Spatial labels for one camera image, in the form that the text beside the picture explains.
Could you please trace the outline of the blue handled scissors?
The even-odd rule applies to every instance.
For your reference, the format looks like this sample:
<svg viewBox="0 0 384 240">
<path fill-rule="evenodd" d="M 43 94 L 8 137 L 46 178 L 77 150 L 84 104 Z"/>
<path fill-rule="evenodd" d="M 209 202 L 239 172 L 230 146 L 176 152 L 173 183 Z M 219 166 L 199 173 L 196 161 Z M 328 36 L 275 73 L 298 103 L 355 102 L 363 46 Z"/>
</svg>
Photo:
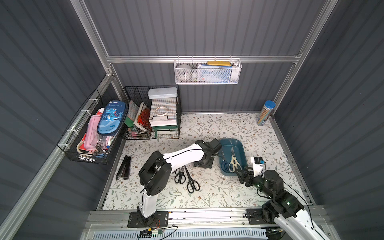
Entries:
<svg viewBox="0 0 384 240">
<path fill-rule="evenodd" d="M 219 154 L 219 159 L 221 171 L 223 171 L 224 173 L 228 173 L 228 163 L 225 160 L 225 154 L 223 152 Z"/>
</svg>

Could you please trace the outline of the teal plastic storage box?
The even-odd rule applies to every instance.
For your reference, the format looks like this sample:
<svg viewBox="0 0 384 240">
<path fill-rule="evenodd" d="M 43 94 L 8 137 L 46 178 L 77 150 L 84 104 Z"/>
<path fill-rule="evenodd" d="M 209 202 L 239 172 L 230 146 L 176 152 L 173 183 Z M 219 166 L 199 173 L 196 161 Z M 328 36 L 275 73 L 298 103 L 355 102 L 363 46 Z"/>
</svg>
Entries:
<svg viewBox="0 0 384 240">
<path fill-rule="evenodd" d="M 237 139 L 221 139 L 219 142 L 222 146 L 218 153 L 221 173 L 226 177 L 236 177 L 236 170 L 248 167 L 243 144 Z"/>
</svg>

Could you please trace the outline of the cream yellow kitchen scissors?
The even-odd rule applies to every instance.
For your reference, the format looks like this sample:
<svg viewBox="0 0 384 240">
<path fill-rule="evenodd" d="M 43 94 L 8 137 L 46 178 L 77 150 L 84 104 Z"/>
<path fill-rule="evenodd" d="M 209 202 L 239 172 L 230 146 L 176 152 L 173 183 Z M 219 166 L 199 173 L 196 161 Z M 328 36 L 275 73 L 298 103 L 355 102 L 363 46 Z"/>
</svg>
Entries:
<svg viewBox="0 0 384 240">
<path fill-rule="evenodd" d="M 242 169 L 241 164 L 237 161 L 234 148 L 231 147 L 231 161 L 228 165 L 228 169 L 230 173 L 234 173 L 236 169 Z"/>
</svg>

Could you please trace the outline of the large black scissors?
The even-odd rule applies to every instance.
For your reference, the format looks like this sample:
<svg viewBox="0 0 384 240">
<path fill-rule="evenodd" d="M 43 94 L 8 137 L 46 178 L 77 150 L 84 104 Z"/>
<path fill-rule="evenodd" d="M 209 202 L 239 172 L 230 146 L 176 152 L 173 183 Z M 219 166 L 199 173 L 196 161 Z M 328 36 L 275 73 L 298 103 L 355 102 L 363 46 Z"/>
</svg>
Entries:
<svg viewBox="0 0 384 240">
<path fill-rule="evenodd" d="M 198 192 L 201 189 L 200 184 L 192 178 L 190 175 L 190 172 L 188 171 L 187 167 L 185 167 L 185 172 L 187 174 L 188 183 L 187 183 L 187 190 L 190 194 L 193 194 L 194 192 Z"/>
</svg>

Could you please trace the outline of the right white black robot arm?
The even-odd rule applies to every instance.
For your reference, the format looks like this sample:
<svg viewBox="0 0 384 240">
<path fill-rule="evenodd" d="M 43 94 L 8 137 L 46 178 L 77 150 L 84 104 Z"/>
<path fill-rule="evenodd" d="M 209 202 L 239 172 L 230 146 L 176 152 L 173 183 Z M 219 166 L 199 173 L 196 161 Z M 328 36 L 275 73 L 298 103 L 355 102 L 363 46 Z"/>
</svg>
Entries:
<svg viewBox="0 0 384 240">
<path fill-rule="evenodd" d="M 246 218 L 250 224 L 257 220 L 275 223 L 293 240 L 328 240 L 329 237 L 313 222 L 311 213 L 291 193 L 285 190 L 284 180 L 275 170 L 266 170 L 261 176 L 254 176 L 248 170 L 236 170 L 241 184 L 255 187 L 269 200 L 262 209 L 248 209 Z"/>
</svg>

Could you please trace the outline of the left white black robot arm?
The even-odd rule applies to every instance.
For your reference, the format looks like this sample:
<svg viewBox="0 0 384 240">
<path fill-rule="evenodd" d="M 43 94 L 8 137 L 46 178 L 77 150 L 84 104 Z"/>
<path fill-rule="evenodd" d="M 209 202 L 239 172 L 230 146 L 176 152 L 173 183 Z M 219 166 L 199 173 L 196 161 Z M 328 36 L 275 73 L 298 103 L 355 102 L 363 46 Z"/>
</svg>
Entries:
<svg viewBox="0 0 384 240">
<path fill-rule="evenodd" d="M 211 169 L 214 157 L 222 145 L 217 139 L 210 142 L 198 140 L 191 146 L 168 154 L 153 152 L 139 171 L 143 186 L 142 201 L 138 211 L 144 219 L 154 215 L 158 194 L 166 187 L 172 172 L 189 164 L 197 168 Z"/>
</svg>

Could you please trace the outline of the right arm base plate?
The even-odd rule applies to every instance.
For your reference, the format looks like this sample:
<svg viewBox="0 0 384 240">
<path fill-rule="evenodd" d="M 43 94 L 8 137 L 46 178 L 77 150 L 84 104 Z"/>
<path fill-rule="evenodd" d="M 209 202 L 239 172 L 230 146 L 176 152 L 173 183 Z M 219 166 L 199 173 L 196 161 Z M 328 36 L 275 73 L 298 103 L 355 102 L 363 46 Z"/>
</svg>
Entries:
<svg viewBox="0 0 384 240">
<path fill-rule="evenodd" d="M 246 209 L 245 218 L 248 219 L 250 225 L 275 224 L 274 219 L 280 215 L 275 210 Z"/>
</svg>

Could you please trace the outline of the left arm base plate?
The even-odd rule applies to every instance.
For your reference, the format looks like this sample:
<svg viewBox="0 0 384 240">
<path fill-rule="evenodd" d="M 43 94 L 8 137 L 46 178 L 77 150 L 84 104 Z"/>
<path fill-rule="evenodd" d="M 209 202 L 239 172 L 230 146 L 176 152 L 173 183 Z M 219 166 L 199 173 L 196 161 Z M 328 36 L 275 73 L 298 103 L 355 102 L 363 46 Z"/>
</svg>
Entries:
<svg viewBox="0 0 384 240">
<path fill-rule="evenodd" d="M 131 212 L 128 219 L 128 228 L 164 228 L 168 226 L 169 212 L 156 211 L 148 218 L 142 216 L 140 211 Z"/>
</svg>

